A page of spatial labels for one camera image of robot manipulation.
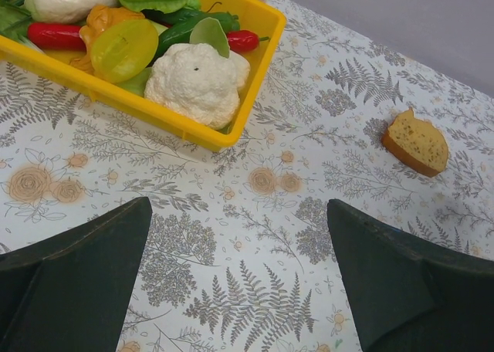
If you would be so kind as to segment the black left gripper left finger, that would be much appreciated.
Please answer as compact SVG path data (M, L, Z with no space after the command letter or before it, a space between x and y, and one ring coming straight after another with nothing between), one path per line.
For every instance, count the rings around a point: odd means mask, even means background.
M152 216L135 198L1 256L3 351L115 351Z

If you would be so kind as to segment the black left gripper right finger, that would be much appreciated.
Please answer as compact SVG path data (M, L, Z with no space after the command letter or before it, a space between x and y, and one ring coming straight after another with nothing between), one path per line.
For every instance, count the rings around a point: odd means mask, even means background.
M327 224L364 351L491 351L493 263L341 200Z

